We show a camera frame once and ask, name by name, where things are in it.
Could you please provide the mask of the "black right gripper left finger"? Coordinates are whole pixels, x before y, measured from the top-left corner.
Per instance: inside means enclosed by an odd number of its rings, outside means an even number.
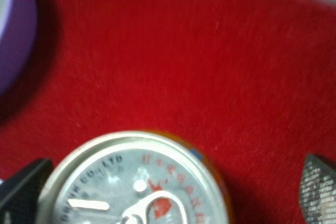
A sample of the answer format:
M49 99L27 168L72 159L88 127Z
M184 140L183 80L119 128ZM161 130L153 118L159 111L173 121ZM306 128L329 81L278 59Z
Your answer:
M1 183L1 224L34 223L39 194L53 171L48 158L38 158Z

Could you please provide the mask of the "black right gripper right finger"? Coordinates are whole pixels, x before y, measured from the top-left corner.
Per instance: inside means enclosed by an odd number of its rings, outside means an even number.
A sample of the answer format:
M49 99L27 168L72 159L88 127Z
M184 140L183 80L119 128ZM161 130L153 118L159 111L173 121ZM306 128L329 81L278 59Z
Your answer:
M299 188L299 204L306 223L335 223L335 162L307 155Z

